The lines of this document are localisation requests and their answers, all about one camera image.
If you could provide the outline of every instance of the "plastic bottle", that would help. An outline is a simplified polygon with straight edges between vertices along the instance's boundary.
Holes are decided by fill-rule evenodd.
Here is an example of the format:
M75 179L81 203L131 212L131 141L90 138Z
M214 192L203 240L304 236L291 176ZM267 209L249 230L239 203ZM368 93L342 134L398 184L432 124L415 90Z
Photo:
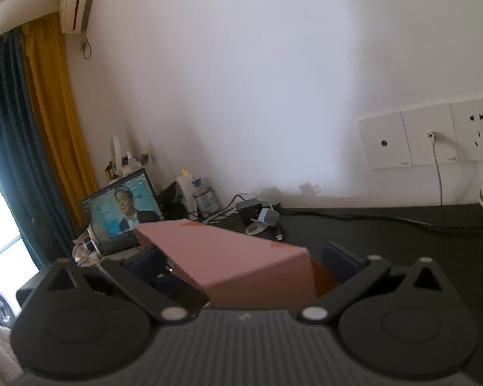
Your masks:
M182 193L182 203L188 211L189 219L197 219L197 203L194 199L194 187L192 185L193 177L186 168L183 168L182 175L177 177L177 184Z
M197 202L200 213L204 217L208 217L217 212L220 209L220 205L211 188L202 179L193 180L192 184L194 187L193 197Z

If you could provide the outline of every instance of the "power adapter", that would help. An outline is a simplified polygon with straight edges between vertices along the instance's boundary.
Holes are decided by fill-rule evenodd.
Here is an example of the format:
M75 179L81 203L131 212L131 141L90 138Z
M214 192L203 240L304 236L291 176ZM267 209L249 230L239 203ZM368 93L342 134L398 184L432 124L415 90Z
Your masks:
M236 204L238 215L243 222L244 227L248 227L252 223L252 219L258 220L263 203L257 198L250 198Z
M264 207L263 209L261 209L258 220L265 225L276 226L279 220L279 212L276 212L273 209L269 209L268 207Z

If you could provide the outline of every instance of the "screw head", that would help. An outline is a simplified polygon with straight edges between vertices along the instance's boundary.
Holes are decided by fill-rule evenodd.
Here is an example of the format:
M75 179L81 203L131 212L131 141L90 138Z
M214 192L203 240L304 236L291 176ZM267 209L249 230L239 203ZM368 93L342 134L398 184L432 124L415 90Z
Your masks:
M322 321L327 318L328 311L320 306L308 306L302 309L301 315L309 321Z
M180 306L169 306L161 311L161 317L165 321L181 321L188 316L188 311Z

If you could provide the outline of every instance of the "desk surface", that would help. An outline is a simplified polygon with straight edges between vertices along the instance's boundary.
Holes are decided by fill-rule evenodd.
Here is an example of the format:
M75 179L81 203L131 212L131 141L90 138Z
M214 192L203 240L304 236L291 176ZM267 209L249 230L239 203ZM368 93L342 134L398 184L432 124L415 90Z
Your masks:
M355 215L409 217L435 226L483 225L483 209L479 205L426 206L379 209L322 209L323 212ZM320 259L321 246L335 241L348 250L366 257L379 254L395 265L411 265L419 257L433 257L451 280L471 310L478 325L477 349L466 370L483 384L483 235L439 234L427 232L404 222L390 220L333 220L320 216L281 216L284 241L304 246ZM233 215L218 226L243 232L245 229ZM263 233L271 238L272 233Z

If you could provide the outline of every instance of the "wall outlet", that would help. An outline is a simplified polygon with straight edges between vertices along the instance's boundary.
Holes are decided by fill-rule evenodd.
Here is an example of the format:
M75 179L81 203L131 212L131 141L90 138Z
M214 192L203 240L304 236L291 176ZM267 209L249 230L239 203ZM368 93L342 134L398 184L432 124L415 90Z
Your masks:
M358 122L369 166L381 168L410 167L412 160L400 113L391 113Z
M483 160L483 99L451 103L460 161Z
M426 134L435 132L435 153L438 163L457 162L456 137L454 134L451 108L448 104L438 104L408 110L401 113L412 165L433 164L431 147Z

